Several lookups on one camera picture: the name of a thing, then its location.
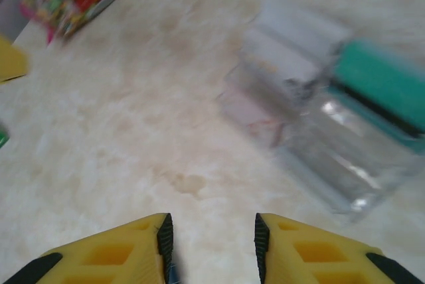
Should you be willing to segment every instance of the stain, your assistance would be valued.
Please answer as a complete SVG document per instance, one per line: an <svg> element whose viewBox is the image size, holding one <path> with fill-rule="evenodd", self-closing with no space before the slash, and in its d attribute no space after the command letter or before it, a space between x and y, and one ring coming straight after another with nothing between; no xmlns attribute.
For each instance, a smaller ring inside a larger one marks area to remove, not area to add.
<svg viewBox="0 0 425 284"><path fill-rule="evenodd" d="M43 172L44 172L43 166L40 165L39 163L34 163L32 165L32 168L31 168L32 177L39 177L43 174Z"/></svg>
<svg viewBox="0 0 425 284"><path fill-rule="evenodd" d="M165 34L173 32L180 23L181 14L176 13L175 11L166 11L165 17L160 20L159 28Z"/></svg>
<svg viewBox="0 0 425 284"><path fill-rule="evenodd" d="M139 48L153 39L151 25L130 25L121 32L121 42L129 48Z"/></svg>
<svg viewBox="0 0 425 284"><path fill-rule="evenodd" d="M155 100L160 99L161 97L164 97L165 91L158 87L159 86L152 85L148 88L144 88L143 93L141 93L143 98L150 102L153 102Z"/></svg>
<svg viewBox="0 0 425 284"><path fill-rule="evenodd" d="M106 161L107 166L116 166L120 163L122 163L122 160L118 157L111 157Z"/></svg>
<svg viewBox="0 0 425 284"><path fill-rule="evenodd" d="M193 2L193 4L191 5L189 9L188 14L193 14L194 12L199 11L204 3L205 3L205 0L196 0L195 2Z"/></svg>
<svg viewBox="0 0 425 284"><path fill-rule="evenodd" d="M17 108L15 115L16 115L17 123L21 121L26 121L26 119L28 119L31 116L31 109L28 106Z"/></svg>
<svg viewBox="0 0 425 284"><path fill-rule="evenodd" d="M199 175L185 176L181 173L177 173L172 177L170 183L177 192L197 196L198 192L207 185L207 180L205 177Z"/></svg>
<svg viewBox="0 0 425 284"><path fill-rule="evenodd" d="M87 34L87 37L84 40L85 48L105 49L109 46L110 46L110 38L106 35L101 35L98 33Z"/></svg>
<svg viewBox="0 0 425 284"><path fill-rule="evenodd" d="M77 116L78 116L78 123L79 126L82 128L84 132L89 132L90 125L89 125L89 119L90 116L93 115L93 109L88 106L78 106L77 109Z"/></svg>
<svg viewBox="0 0 425 284"><path fill-rule="evenodd" d="M106 157L106 155L107 155L108 153L107 153L107 151L106 151L106 149L104 149L104 148L102 148L102 149L98 149L97 151L96 151L96 158L98 158L98 159L103 159L103 158L105 158Z"/></svg>
<svg viewBox="0 0 425 284"><path fill-rule="evenodd" d="M236 52L242 47L242 30L235 29L229 33L226 44L230 52Z"/></svg>
<svg viewBox="0 0 425 284"><path fill-rule="evenodd" d="M167 48L172 55L178 56L184 60L191 60L194 56L192 36L189 31L179 31L173 35L167 35L163 40L163 46Z"/></svg>
<svg viewBox="0 0 425 284"><path fill-rule="evenodd" d="M131 14L134 14L134 7L134 2L129 2L128 0L120 0L120 3L116 4L116 10L110 11L108 14L111 17L116 17L117 22L122 22L128 20L131 17Z"/></svg>
<svg viewBox="0 0 425 284"><path fill-rule="evenodd" d="M33 145L39 145L43 138L44 131L38 125L30 126L26 132L25 137L28 137L27 143Z"/></svg>
<svg viewBox="0 0 425 284"><path fill-rule="evenodd" d="M148 125L160 125L164 121L164 116L161 114L157 115L146 115L143 120Z"/></svg>
<svg viewBox="0 0 425 284"><path fill-rule="evenodd" d="M153 165L151 167L152 175L155 180L162 178L166 179L168 181L172 180L174 177L174 174L165 166L163 165Z"/></svg>
<svg viewBox="0 0 425 284"><path fill-rule="evenodd" d="M239 0L236 4L236 11L244 20L251 21L260 12L260 2Z"/></svg>
<svg viewBox="0 0 425 284"><path fill-rule="evenodd" d="M120 102L127 97L131 96L131 90L129 88L120 88L119 90L114 90L110 94L110 101L112 102Z"/></svg>
<svg viewBox="0 0 425 284"><path fill-rule="evenodd" d="M50 170L45 170L43 172L42 177L39 177L40 179L35 179L35 177L31 177L31 182L37 183L37 188L41 190L51 190L54 191L57 184L59 183L57 177L54 177L54 175L51 173Z"/></svg>
<svg viewBox="0 0 425 284"><path fill-rule="evenodd" d="M66 190L69 190L71 195L76 196L81 187L82 177L80 175L71 175L66 183Z"/></svg>
<svg viewBox="0 0 425 284"><path fill-rule="evenodd" d="M131 131L134 128L133 122L129 120L128 118L122 118L118 121L116 130L119 133L127 133L128 131Z"/></svg>

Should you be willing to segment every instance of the plastic storage box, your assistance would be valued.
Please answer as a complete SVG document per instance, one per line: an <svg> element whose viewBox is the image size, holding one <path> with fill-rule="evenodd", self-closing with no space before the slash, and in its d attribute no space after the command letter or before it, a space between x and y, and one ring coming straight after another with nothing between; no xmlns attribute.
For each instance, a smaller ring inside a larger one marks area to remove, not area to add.
<svg viewBox="0 0 425 284"><path fill-rule="evenodd" d="M311 100L286 146L298 179L352 220L407 178L424 159L327 92Z"/></svg>
<svg viewBox="0 0 425 284"><path fill-rule="evenodd" d="M299 108L352 35L342 23L292 0L263 0L260 14L244 34L240 61Z"/></svg>
<svg viewBox="0 0 425 284"><path fill-rule="evenodd" d="M241 66L225 78L225 89L218 102L222 112L263 147L281 145L296 119L296 113L278 103Z"/></svg>

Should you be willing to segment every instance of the brown stain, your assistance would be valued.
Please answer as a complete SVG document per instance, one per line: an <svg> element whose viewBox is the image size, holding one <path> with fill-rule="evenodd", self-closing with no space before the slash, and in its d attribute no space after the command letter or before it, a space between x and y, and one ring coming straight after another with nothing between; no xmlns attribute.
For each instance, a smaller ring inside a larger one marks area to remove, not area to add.
<svg viewBox="0 0 425 284"><path fill-rule="evenodd" d="M81 187L82 177L77 174L72 174L64 183L64 189L68 190L74 198Z"/></svg>
<svg viewBox="0 0 425 284"><path fill-rule="evenodd" d="M154 102L155 100L159 100L161 97L165 96L165 91L162 90L162 88L160 88L159 86L152 84L152 86L144 88L141 95L146 100Z"/></svg>
<svg viewBox="0 0 425 284"><path fill-rule="evenodd" d="M260 12L260 2L239 0L236 3L236 11L245 21L252 20Z"/></svg>
<svg viewBox="0 0 425 284"><path fill-rule="evenodd" d="M242 29L234 29L229 33L226 38L226 45L230 52L236 53L242 47L242 33Z"/></svg>
<svg viewBox="0 0 425 284"><path fill-rule="evenodd" d="M199 11L199 9L201 9L204 3L205 3L205 0L196 0L195 2L193 2L193 4L191 5L191 8L189 9L188 14L193 14Z"/></svg>
<svg viewBox="0 0 425 284"><path fill-rule="evenodd" d="M182 173L170 175L170 172L167 173L168 175L165 178L177 192L182 194L198 196L199 191L207 185L207 180L204 176L184 175Z"/></svg>
<svg viewBox="0 0 425 284"><path fill-rule="evenodd" d="M33 163L31 166L31 177L40 177L44 173L43 165L40 163Z"/></svg>
<svg viewBox="0 0 425 284"><path fill-rule="evenodd" d="M171 180L174 176L173 172L162 164L153 165L150 169L155 180Z"/></svg>
<svg viewBox="0 0 425 284"><path fill-rule="evenodd" d="M149 27L126 28L122 31L122 42L128 46L140 47L155 37Z"/></svg>
<svg viewBox="0 0 425 284"><path fill-rule="evenodd" d="M37 146L44 135L44 130L39 125L30 126L25 133L25 141L29 145Z"/></svg>
<svg viewBox="0 0 425 284"><path fill-rule="evenodd" d="M22 106L17 108L15 117L17 122L21 122L30 118L31 114L31 108L29 106Z"/></svg>
<svg viewBox="0 0 425 284"><path fill-rule="evenodd" d="M172 33L179 26L182 14L168 10L159 22L159 28L165 34Z"/></svg>
<svg viewBox="0 0 425 284"><path fill-rule="evenodd" d="M164 121L165 117L161 114L157 114L157 115L146 115L145 117L143 117L143 120L146 124L148 125L160 125L162 124L162 122Z"/></svg>
<svg viewBox="0 0 425 284"><path fill-rule="evenodd" d="M120 158L111 156L106 161L106 166L116 166L116 165L119 165L120 163L122 163L122 160Z"/></svg>
<svg viewBox="0 0 425 284"><path fill-rule="evenodd" d="M191 35L190 31L179 30L177 33L165 35L163 46L172 55L182 60L192 60L195 55L192 39L193 35Z"/></svg>
<svg viewBox="0 0 425 284"><path fill-rule="evenodd" d="M104 158L106 158L107 155L108 155L108 152L104 148L98 149L96 151L96 158L97 159L104 159Z"/></svg>
<svg viewBox="0 0 425 284"><path fill-rule="evenodd" d="M77 114L82 119L88 119L90 116L94 114L94 109L87 105L80 105L78 106Z"/></svg>
<svg viewBox="0 0 425 284"><path fill-rule="evenodd" d="M103 35L99 31L88 33L84 39L84 48L96 48L96 51L106 49L110 46L110 38L107 33Z"/></svg>
<svg viewBox="0 0 425 284"><path fill-rule="evenodd" d="M134 128L133 122L127 118L123 117L118 121L116 130L118 133L128 133Z"/></svg>
<svg viewBox="0 0 425 284"><path fill-rule="evenodd" d="M141 76L140 67L136 62L136 54L133 55L133 57L129 56L126 58L121 69L122 86L127 88L130 92L134 90L135 81Z"/></svg>
<svg viewBox="0 0 425 284"><path fill-rule="evenodd" d="M111 102L120 102L126 98L128 98L129 96L131 96L132 91L129 88L120 88L117 90L114 90L113 92L111 92L111 94L109 95L109 100Z"/></svg>

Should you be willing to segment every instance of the white table surface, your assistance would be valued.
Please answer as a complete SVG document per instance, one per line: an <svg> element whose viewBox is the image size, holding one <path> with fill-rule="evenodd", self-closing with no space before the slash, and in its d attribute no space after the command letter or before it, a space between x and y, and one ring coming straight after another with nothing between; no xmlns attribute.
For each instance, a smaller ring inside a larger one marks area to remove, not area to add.
<svg viewBox="0 0 425 284"><path fill-rule="evenodd" d="M424 0L301 0L425 61ZM223 120L214 99L260 0L118 0L68 44L30 23L0 86L0 282L44 251L171 212L185 283L259 283L254 217L380 247L425 279L425 180L342 228Z"/></svg>

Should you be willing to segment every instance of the green object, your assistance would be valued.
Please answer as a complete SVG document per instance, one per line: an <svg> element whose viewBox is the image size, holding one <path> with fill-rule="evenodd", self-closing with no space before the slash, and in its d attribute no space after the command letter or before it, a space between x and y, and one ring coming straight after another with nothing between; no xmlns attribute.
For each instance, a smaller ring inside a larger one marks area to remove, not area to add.
<svg viewBox="0 0 425 284"><path fill-rule="evenodd" d="M4 146L4 144L9 140L9 136L7 134L7 132L0 128L0 148L2 148L2 146Z"/></svg>
<svg viewBox="0 0 425 284"><path fill-rule="evenodd" d="M62 4L62 0L47 0L47 6L50 12L57 10Z"/></svg>
<svg viewBox="0 0 425 284"><path fill-rule="evenodd" d="M425 151L425 71L366 40L341 53L329 91L417 153Z"/></svg>

